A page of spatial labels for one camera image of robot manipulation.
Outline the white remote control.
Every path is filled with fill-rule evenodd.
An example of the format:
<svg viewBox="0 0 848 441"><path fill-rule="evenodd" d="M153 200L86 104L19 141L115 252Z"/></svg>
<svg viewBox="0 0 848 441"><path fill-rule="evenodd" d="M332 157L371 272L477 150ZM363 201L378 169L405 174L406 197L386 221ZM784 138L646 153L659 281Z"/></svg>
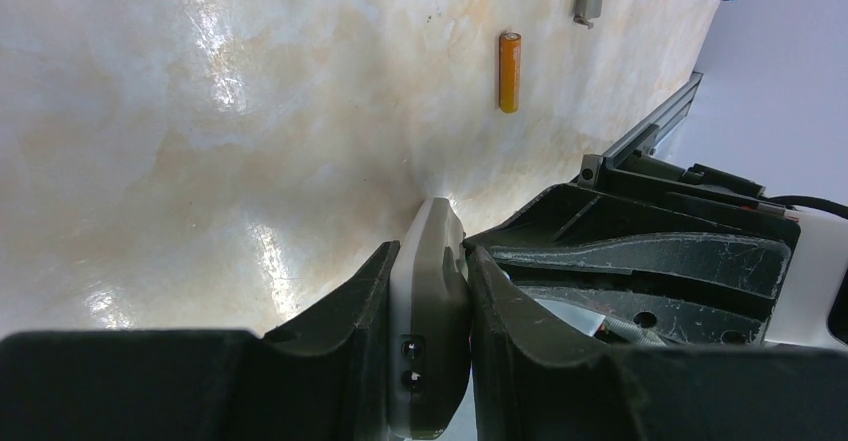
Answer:
<svg viewBox="0 0 848 441"><path fill-rule="evenodd" d="M430 198L390 272L387 420L401 438L438 438L466 392L472 309L464 236L450 202Z"/></svg>

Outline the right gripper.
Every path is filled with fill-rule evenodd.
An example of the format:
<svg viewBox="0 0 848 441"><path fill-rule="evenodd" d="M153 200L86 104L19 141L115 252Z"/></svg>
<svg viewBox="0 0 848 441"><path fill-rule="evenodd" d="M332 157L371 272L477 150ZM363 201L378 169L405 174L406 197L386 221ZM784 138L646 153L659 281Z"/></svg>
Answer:
<svg viewBox="0 0 848 441"><path fill-rule="evenodd" d="M838 217L558 184L465 244L534 297L673 343L847 349L828 327L847 273Z"/></svg>

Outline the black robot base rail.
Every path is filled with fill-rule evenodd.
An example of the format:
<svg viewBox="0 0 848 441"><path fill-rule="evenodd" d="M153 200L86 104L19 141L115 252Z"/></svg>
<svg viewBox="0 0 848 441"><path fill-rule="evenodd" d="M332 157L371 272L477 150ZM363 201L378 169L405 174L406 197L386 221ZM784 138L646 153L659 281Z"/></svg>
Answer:
<svg viewBox="0 0 848 441"><path fill-rule="evenodd" d="M599 192L645 194L651 200L675 192L743 209L782 216L786 207L766 200L764 187L707 166L680 168L654 156L686 119L703 75L689 80L601 154L588 154L573 182Z"/></svg>

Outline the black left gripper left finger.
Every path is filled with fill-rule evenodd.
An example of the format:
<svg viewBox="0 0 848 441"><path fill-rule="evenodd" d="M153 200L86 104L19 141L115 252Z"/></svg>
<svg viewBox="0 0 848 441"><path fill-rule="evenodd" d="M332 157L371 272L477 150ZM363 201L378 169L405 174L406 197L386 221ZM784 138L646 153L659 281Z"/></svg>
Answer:
<svg viewBox="0 0 848 441"><path fill-rule="evenodd" d="M1 343L5 440L386 440L381 244L263 336L243 330L20 332Z"/></svg>

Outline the orange battery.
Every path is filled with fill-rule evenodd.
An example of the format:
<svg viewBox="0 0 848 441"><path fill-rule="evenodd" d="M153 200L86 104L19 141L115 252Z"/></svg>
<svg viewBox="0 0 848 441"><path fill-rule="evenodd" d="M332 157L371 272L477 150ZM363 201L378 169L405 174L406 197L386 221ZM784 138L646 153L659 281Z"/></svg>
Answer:
<svg viewBox="0 0 848 441"><path fill-rule="evenodd" d="M521 35L504 32L499 37L499 107L511 114L519 109L521 73Z"/></svg>

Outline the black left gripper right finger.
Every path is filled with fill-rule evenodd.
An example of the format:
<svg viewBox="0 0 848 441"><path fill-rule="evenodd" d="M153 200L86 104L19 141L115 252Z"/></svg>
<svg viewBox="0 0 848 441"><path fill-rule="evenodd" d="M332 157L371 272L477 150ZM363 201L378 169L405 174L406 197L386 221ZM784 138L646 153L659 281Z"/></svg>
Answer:
<svg viewBox="0 0 848 441"><path fill-rule="evenodd" d="M610 345L468 259L481 440L843 440L847 356L814 348Z"/></svg>

